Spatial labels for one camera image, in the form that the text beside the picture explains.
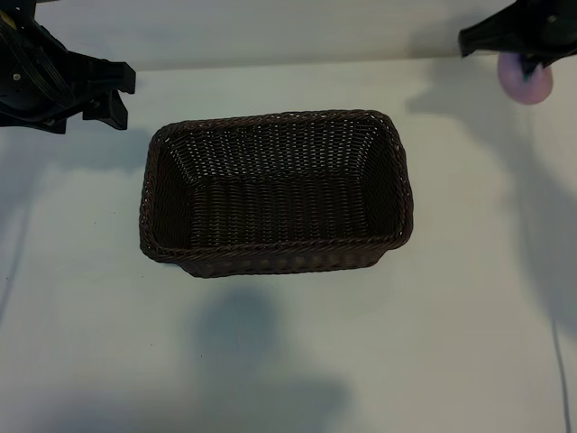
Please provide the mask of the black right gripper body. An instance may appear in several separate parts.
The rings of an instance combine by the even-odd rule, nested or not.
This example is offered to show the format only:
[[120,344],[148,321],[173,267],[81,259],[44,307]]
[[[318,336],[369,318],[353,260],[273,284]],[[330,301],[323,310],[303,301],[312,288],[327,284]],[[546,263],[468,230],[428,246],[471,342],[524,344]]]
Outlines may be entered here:
[[459,31],[459,50],[535,54],[544,60],[549,47],[576,44],[574,0],[516,1]]

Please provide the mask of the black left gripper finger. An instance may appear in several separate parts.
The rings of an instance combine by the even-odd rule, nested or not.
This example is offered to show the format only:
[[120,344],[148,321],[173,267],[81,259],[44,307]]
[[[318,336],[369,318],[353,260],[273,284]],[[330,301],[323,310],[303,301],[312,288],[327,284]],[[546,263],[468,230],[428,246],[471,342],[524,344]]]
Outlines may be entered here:
[[1,127],[24,127],[31,128],[51,134],[65,134],[67,128],[67,121],[62,120],[56,122],[49,120],[47,122],[29,122],[22,119],[14,118],[9,115],[0,115]]
[[128,111],[118,91],[113,90],[89,102],[83,110],[83,119],[97,120],[115,130],[125,131],[128,125]]

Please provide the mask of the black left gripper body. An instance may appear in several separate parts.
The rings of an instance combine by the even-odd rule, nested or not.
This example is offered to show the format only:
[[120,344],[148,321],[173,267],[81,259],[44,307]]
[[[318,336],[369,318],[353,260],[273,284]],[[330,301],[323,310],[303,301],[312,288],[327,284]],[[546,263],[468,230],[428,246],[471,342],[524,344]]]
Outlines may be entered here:
[[62,121],[105,92],[135,92],[135,71],[69,51],[35,20],[35,1],[1,3],[1,115]]

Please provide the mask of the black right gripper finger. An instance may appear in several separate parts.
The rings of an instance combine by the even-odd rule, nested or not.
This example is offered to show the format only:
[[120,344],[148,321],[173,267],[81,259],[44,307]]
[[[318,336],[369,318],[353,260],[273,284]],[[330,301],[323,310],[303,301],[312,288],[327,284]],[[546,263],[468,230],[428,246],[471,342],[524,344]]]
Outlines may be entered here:
[[525,83],[538,82],[542,75],[542,59],[535,54],[521,54],[520,66]]
[[576,52],[577,52],[576,44],[549,47],[544,56],[543,66],[545,68],[548,68],[558,60],[575,56]]

